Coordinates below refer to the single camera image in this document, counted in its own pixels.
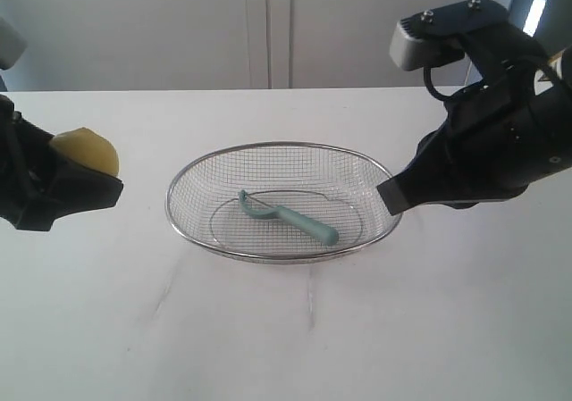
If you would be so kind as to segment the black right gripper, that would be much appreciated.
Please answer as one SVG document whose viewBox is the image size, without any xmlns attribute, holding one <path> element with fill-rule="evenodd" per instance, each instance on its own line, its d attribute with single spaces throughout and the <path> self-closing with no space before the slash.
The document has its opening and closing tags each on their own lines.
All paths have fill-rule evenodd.
<svg viewBox="0 0 572 401">
<path fill-rule="evenodd" d="M 571 49 L 548 55 L 520 30 L 464 48 L 482 78 L 450 96 L 441 127 L 376 187 L 392 215 L 510 200 L 571 166 Z"/>
</svg>

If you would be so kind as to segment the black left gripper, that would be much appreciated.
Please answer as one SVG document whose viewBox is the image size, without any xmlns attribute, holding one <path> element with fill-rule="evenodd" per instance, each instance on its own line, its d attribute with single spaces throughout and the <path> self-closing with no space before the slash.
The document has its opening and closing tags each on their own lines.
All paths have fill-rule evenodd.
<svg viewBox="0 0 572 401">
<path fill-rule="evenodd" d="M 114 207 L 121 180 L 59 160 L 53 134 L 1 96 L 1 219 L 17 230 L 49 231 L 63 217 Z"/>
</svg>

